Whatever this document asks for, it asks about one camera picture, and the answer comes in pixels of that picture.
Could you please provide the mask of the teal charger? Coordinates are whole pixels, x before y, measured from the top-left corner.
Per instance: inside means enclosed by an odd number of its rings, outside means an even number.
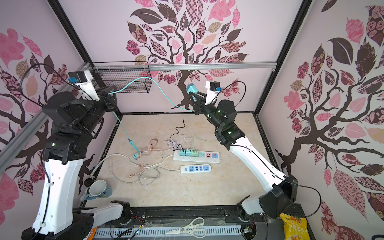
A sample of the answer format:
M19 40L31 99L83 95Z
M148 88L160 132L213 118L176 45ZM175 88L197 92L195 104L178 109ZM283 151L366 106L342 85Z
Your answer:
M187 93L189 96L195 97L197 93L199 92L197 87L194 84L188 84L187 88Z

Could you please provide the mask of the green charger plug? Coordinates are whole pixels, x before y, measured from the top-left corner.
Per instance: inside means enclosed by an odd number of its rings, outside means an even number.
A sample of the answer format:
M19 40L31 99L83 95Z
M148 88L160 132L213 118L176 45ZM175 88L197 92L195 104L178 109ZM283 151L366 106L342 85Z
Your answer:
M194 158L199 157L199 156L200 156L199 151L197 151L197 150L193 150L193 151L192 151L192 156L193 156Z

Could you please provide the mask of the long multicolour power strip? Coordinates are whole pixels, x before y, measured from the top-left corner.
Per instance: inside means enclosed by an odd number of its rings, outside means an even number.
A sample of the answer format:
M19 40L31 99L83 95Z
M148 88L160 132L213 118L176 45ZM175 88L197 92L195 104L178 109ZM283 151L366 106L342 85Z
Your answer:
M220 153L218 152L205 152L191 149L175 151L173 160L175 162L194 162L208 164L219 164L221 162Z

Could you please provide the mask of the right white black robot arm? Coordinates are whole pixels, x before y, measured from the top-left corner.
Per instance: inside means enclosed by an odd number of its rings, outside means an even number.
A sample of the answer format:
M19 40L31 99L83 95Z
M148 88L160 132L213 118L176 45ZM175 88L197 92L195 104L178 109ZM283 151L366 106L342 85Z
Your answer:
M217 106L206 104L207 96L191 93L195 115L204 115L215 127L218 142L236 155L256 176L264 189L264 194L247 197L240 205L246 215L264 213L276 219L296 200L298 180L288 177L266 160L251 144L246 134L236 125L235 104L222 100Z

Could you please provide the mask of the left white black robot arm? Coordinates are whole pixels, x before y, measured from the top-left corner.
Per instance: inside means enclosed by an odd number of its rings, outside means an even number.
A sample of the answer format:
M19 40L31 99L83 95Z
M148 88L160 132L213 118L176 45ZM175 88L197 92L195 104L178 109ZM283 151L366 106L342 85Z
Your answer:
M73 206L88 145L98 136L95 128L106 112L118 109L116 89L93 89L87 99L61 92L43 106L43 112L53 121L43 152L45 186L36 220L22 232L23 240L82 240L100 225L131 218L127 202L112 201L103 207L86 209Z

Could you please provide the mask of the small blue-socket power strip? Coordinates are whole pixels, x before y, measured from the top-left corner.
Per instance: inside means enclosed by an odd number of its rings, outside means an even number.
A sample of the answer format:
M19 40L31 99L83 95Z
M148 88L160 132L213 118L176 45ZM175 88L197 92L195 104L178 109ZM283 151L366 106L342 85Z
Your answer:
M209 164L202 165L184 165L180 167L180 173L185 174L201 174L201 173L210 173L212 167Z

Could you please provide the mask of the white mug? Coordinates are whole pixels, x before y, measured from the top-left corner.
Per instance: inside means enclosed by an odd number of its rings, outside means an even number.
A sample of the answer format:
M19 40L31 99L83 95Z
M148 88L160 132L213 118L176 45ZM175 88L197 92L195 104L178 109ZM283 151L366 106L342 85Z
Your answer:
M105 180L97 180L90 186L89 193L85 195L84 200L106 199L112 193L112 188Z

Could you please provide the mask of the red yellow snack packet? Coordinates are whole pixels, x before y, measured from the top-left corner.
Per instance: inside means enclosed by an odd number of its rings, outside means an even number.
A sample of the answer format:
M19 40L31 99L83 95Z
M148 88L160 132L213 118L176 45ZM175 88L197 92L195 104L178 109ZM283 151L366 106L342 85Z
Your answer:
M90 233L88 234L86 240L93 240L93 238L94 238L96 232L97 232L97 228L92 229L92 230L90 231Z

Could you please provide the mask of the yellow snack bag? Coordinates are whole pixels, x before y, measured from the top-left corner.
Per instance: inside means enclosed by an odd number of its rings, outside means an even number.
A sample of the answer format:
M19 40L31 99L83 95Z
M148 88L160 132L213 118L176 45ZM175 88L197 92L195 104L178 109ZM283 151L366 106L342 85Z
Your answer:
M306 218L298 218L287 214L280 214L284 222L285 240L310 240L308 221Z

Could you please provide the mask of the aluminium frame bar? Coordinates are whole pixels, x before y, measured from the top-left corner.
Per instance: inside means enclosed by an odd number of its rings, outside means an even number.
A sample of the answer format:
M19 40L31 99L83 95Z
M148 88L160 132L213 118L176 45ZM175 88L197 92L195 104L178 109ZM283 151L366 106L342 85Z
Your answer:
M276 62L245 62L234 64L174 64L174 65L102 65L91 67L90 64L84 64L79 70L93 70L100 72L101 70L148 70L148 71L175 71L175 70L218 70L218 69L271 69L273 73L277 73ZM39 111L17 134L12 141L1 151L1 173L3 173L11 162L17 157L19 152L28 144L31 138L36 134L48 116Z

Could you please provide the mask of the black mounting rail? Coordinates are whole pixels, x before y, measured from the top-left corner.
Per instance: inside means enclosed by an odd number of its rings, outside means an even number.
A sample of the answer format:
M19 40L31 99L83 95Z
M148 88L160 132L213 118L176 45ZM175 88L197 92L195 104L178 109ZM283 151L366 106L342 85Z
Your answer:
M173 222L202 217L205 220L223 220L225 223L250 225L262 222L263 213L247 214L240 205L223 206L178 206L178 207L130 207L127 217L115 220L118 226L133 226L143 223Z

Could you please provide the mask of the white handled scissors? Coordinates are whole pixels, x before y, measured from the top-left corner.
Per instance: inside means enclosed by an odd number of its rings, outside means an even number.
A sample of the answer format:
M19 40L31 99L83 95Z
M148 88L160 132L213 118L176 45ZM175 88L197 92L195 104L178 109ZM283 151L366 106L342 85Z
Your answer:
M198 217L192 220L188 225L176 230L168 231L166 235L190 235L197 239L205 238L207 230L204 228L205 219Z

